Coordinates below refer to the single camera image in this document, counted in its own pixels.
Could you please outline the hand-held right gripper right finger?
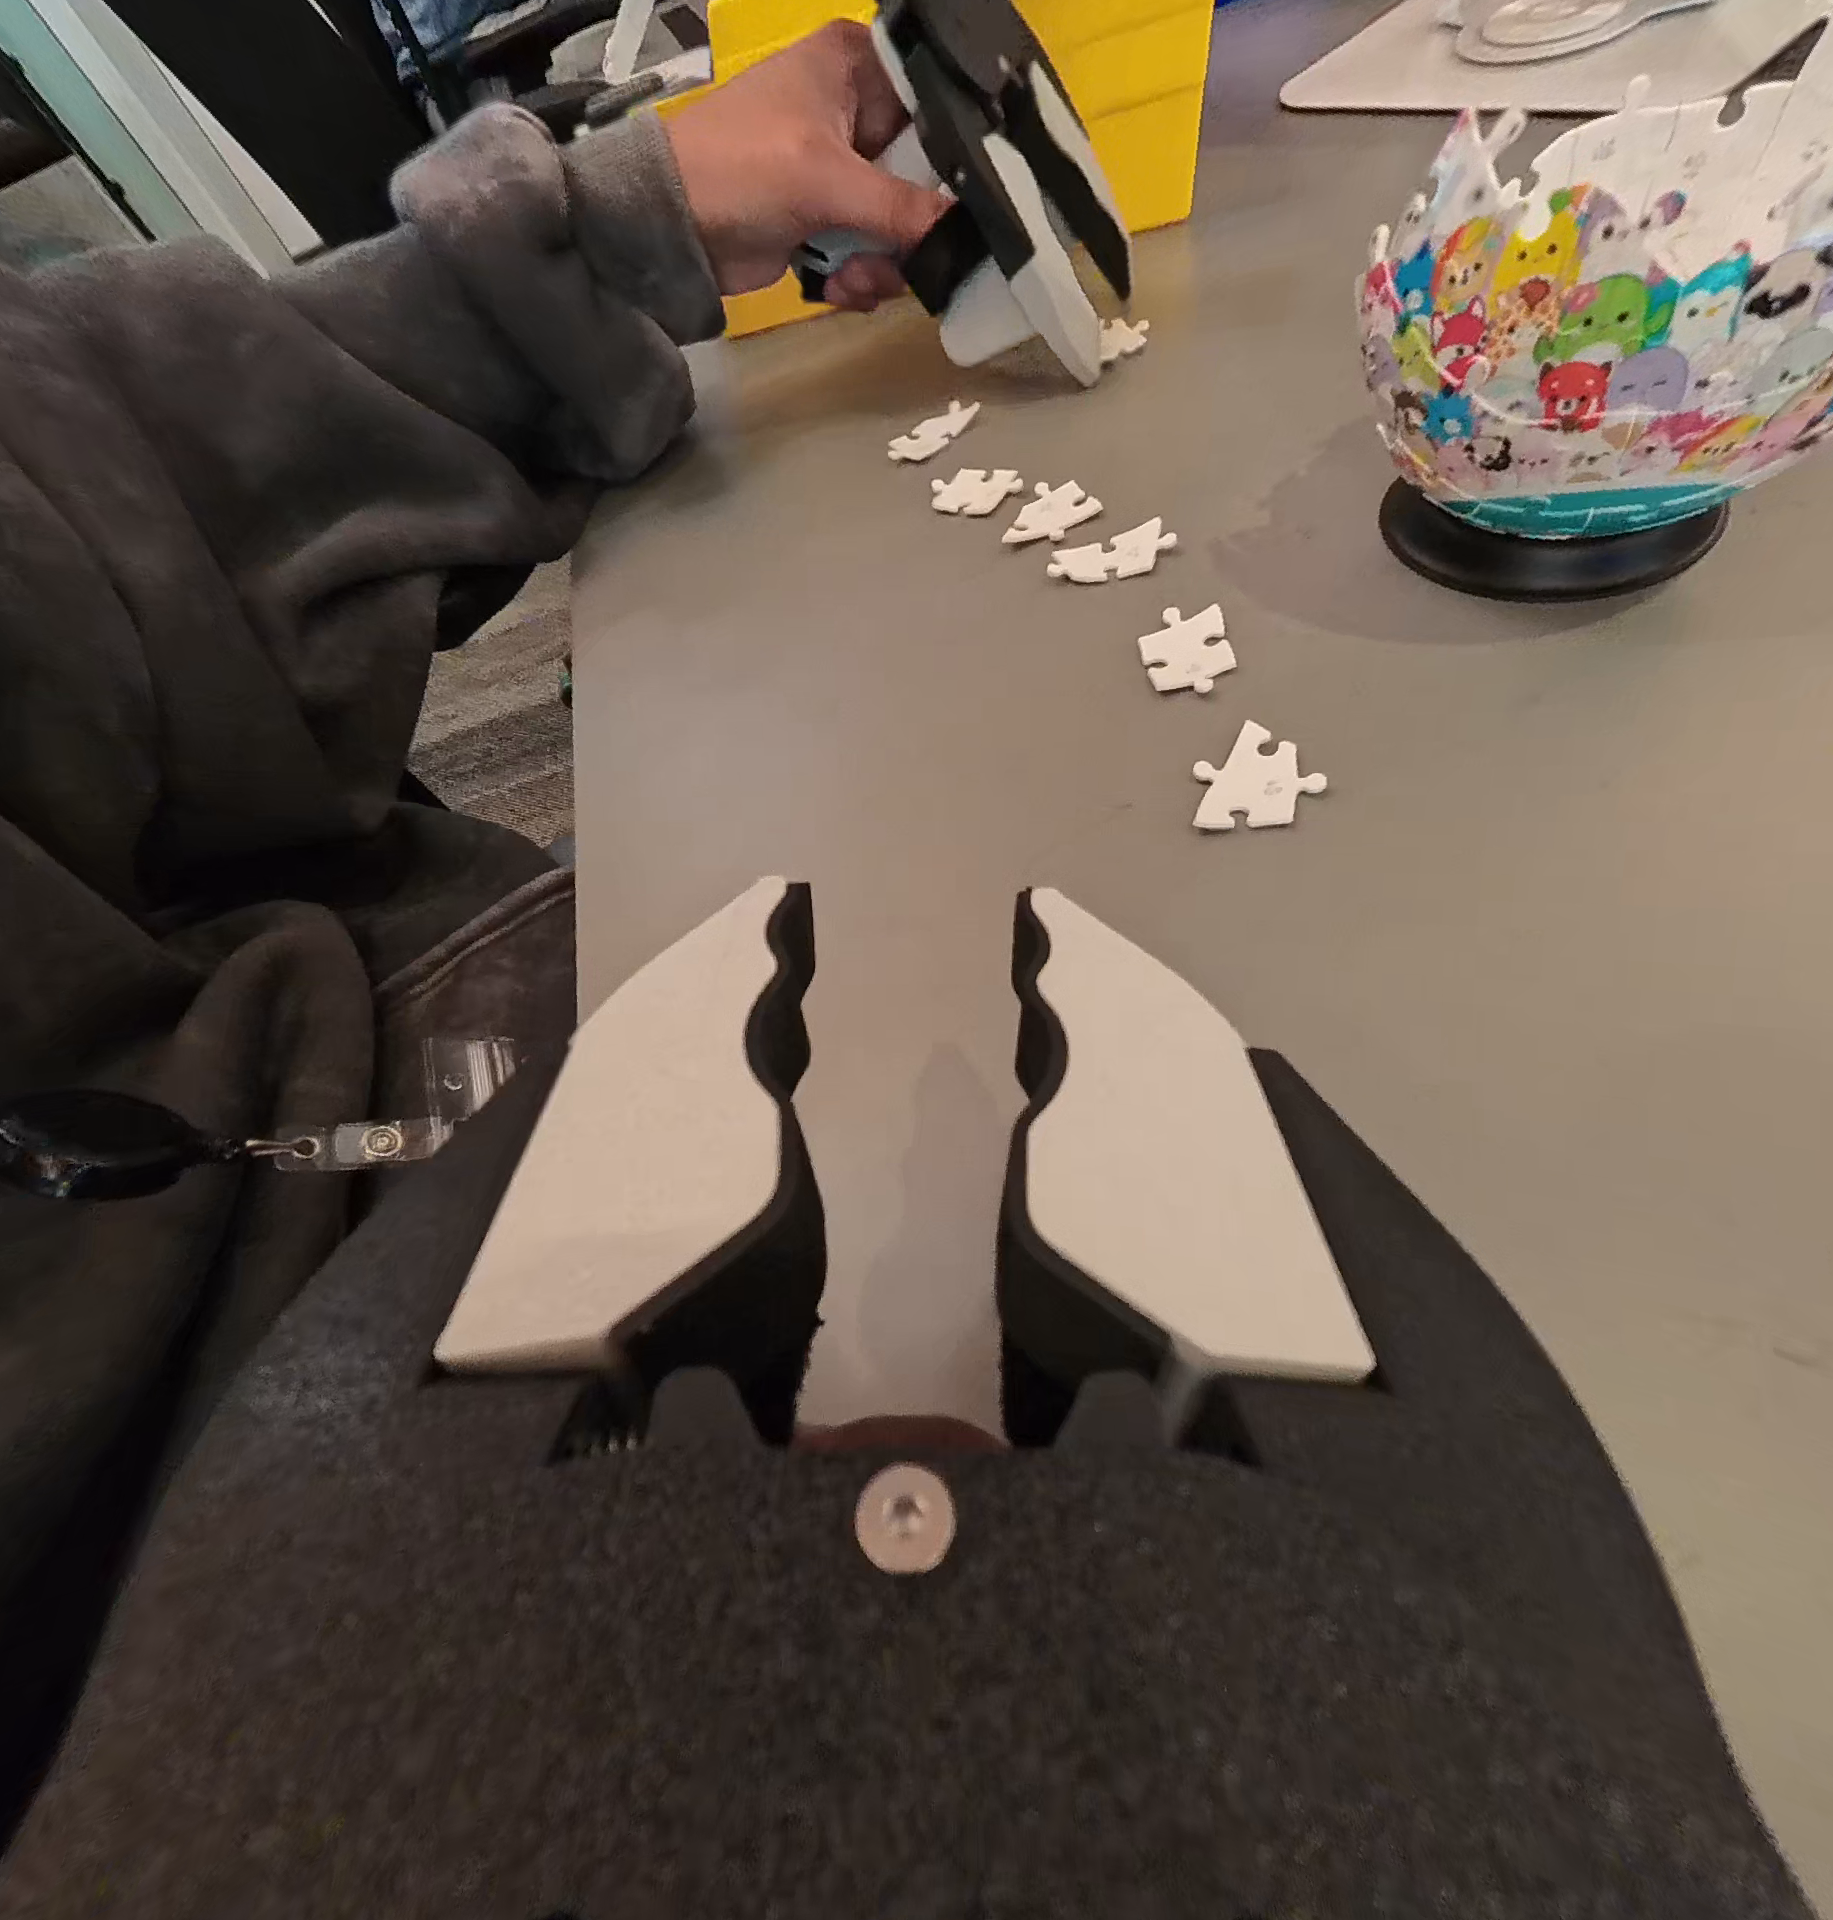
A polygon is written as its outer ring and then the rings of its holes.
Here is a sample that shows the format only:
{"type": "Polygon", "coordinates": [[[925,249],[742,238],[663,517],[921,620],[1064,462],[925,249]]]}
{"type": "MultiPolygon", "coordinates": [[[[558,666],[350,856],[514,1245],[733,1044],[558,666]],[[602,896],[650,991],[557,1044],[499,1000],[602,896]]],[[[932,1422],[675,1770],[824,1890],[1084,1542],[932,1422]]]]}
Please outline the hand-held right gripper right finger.
{"type": "Polygon", "coordinates": [[[1236,1021],[1059,889],[1022,889],[1025,1096],[998,1201],[1002,1411],[1101,1376],[1363,1386],[1374,1348],[1236,1021]]]}

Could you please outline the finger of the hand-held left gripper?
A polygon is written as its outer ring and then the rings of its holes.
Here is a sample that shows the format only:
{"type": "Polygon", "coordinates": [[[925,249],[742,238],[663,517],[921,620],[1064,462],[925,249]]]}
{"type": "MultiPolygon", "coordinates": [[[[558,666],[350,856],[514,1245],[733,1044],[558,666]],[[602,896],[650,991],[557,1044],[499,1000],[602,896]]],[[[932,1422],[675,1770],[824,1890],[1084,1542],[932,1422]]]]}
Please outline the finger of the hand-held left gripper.
{"type": "Polygon", "coordinates": [[[1064,87],[1054,75],[1009,75],[1002,87],[1002,137],[1025,159],[1070,246],[1086,252],[1119,304],[1132,304],[1132,232],[1064,87]]]}
{"type": "Polygon", "coordinates": [[[1072,264],[1072,232],[1047,221],[1025,267],[1025,293],[984,255],[953,293],[940,315],[944,359],[979,368],[1006,354],[1045,348],[1076,388],[1097,388],[1102,372],[1102,320],[1072,264]]]}

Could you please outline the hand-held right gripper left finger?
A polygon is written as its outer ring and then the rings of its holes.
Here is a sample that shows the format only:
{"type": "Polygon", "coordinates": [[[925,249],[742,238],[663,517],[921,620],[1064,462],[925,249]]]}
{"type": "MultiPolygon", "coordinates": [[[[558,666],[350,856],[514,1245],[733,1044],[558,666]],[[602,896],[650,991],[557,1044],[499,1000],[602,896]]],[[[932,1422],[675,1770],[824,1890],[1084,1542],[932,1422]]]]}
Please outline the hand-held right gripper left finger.
{"type": "Polygon", "coordinates": [[[440,1372],[605,1378],[641,1411],[716,1368],[750,1411],[795,1411],[827,1286],[795,1114],[811,978],[811,885],[761,877],[575,1031],[440,1372]]]}

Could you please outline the partly built white puzzle ball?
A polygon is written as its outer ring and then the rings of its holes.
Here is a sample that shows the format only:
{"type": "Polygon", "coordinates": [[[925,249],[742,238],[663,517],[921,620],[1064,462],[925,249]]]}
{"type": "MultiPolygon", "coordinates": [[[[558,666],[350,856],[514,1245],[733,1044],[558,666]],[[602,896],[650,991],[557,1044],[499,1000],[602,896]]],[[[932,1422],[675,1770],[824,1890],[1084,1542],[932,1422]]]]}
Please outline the partly built white puzzle ball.
{"type": "Polygon", "coordinates": [[[1833,438],[1833,10],[1796,81],[1625,106],[1520,180],[1525,107],[1462,107],[1361,277],[1397,480],[1543,544],[1727,506],[1833,438]]]}

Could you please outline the person's left hand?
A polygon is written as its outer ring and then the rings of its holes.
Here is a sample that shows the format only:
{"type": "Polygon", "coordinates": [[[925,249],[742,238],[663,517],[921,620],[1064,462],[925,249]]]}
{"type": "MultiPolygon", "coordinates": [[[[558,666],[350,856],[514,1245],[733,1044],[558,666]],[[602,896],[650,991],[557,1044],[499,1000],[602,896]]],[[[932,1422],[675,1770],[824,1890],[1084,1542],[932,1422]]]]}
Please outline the person's left hand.
{"type": "Polygon", "coordinates": [[[901,259],[948,199],[879,154],[908,114],[869,30],[835,18],[754,61],[663,125],[692,227],[726,298],[776,285],[817,232],[862,232],[824,304],[869,315],[904,293],[901,259]]]}

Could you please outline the yellow plastic bin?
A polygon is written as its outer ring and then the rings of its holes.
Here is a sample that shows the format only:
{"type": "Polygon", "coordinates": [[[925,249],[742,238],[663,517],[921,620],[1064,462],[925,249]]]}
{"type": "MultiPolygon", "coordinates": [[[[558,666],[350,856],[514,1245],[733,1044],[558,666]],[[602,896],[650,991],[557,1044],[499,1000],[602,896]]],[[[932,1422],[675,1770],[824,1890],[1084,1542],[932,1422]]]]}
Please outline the yellow plastic bin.
{"type": "MultiPolygon", "coordinates": [[[[712,81],[659,97],[663,119],[754,61],[874,5],[707,5],[712,81]]],[[[1214,5],[1019,5],[1059,75],[1132,232],[1192,212],[1214,5]]]]}

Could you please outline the black office chair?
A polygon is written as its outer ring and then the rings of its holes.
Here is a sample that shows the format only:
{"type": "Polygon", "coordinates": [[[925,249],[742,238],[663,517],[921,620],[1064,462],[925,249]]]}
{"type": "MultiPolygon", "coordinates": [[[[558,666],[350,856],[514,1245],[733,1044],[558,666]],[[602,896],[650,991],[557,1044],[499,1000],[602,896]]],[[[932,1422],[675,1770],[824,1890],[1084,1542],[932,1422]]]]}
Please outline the black office chair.
{"type": "Polygon", "coordinates": [[[429,140],[368,5],[112,5],[117,18],[337,249],[391,230],[429,140]]]}

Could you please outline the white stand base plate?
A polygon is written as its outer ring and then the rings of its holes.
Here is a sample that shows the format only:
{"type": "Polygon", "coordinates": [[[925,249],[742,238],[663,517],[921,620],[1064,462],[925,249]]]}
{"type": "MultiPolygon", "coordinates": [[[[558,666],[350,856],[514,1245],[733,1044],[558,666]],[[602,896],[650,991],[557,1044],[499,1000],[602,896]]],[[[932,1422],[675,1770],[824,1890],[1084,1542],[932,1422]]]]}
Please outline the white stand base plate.
{"type": "Polygon", "coordinates": [[[1831,5],[1710,5],[1655,18],[1578,58],[1473,66],[1435,5],[1397,5],[1354,37],[1288,79],[1279,101],[1292,114],[1499,114],[1604,116],[1647,79],[1651,106],[1723,97],[1822,26],[1831,5]]]}

